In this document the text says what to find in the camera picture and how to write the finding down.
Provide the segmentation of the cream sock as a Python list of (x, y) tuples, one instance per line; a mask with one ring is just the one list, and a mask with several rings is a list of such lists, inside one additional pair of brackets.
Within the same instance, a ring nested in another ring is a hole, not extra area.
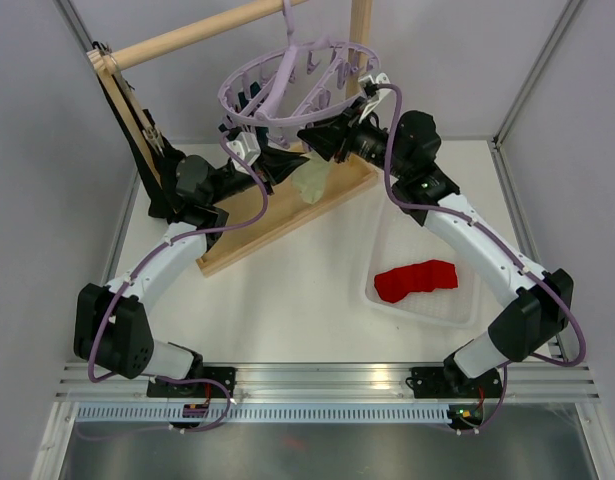
[(291, 175), (292, 186), (303, 202), (313, 205), (322, 198), (330, 167), (328, 161), (311, 158)]

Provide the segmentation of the purple round clip hanger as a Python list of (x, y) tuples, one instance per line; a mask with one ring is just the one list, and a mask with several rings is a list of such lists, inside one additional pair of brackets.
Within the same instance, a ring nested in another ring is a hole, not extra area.
[[(263, 145), (287, 147), (298, 130), (336, 116), (364, 96), (360, 76), (382, 72), (378, 54), (368, 47), (371, 1), (354, 1), (347, 40), (326, 33), (312, 41), (296, 36), (293, 6), (282, 11), (287, 44), (255, 58), (221, 85), (218, 100), (224, 110), (218, 130), (251, 132)], [(258, 81), (262, 103), (252, 117), (235, 111), (239, 91)]]

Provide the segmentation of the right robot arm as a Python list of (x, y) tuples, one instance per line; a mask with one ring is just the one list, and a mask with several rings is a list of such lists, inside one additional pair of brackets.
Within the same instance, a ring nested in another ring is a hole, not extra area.
[(407, 111), (390, 128), (380, 128), (354, 106), (300, 130), (298, 137), (326, 160), (342, 162), (354, 154), (380, 168), (391, 199), (467, 260), (501, 305), (485, 332), (444, 360), (440, 386), (450, 395), (466, 395), (487, 375), (535, 355), (573, 325), (571, 276), (522, 256), (475, 211), (436, 163), (441, 139), (431, 115)]

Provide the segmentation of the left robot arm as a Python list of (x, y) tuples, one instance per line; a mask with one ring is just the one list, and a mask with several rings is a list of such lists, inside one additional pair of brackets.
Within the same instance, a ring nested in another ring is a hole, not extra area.
[(183, 208), (169, 221), (160, 242), (136, 266), (103, 286), (87, 284), (78, 294), (73, 340), (75, 355), (86, 361), (91, 382), (107, 377), (146, 376), (170, 384), (184, 397), (197, 395), (205, 383), (201, 354), (154, 338), (148, 314), (171, 283), (207, 253), (230, 230), (218, 202), (251, 187), (267, 201), (272, 186), (305, 164), (307, 156), (271, 147), (227, 145), (229, 160), (220, 168), (190, 155), (173, 171)]

